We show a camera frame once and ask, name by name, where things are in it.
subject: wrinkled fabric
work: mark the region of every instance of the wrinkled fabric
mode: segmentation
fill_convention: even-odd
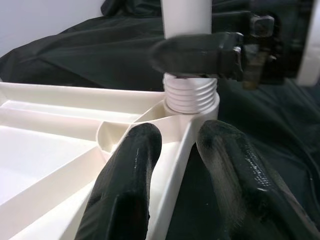
[[[148,60],[150,47],[164,39],[157,15],[160,0],[109,2],[116,5],[102,10],[105,16],[1,57],[0,78],[11,83],[162,91],[162,74]],[[245,9],[247,3],[220,0],[213,9]],[[319,228],[320,219],[313,213],[320,211],[320,85],[302,88],[287,80],[282,86],[245,91],[238,82],[220,80],[218,93],[219,120],[248,136]],[[167,240],[218,239],[223,234],[219,215],[210,176],[194,147]]]

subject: white cylinder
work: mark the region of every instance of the white cylinder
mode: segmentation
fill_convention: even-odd
[[[212,0],[162,0],[165,38],[211,34]]]
[[[162,0],[165,38],[181,35],[211,34],[212,0]],[[164,75],[166,105],[175,112],[198,114],[217,99],[217,80],[179,79]]]

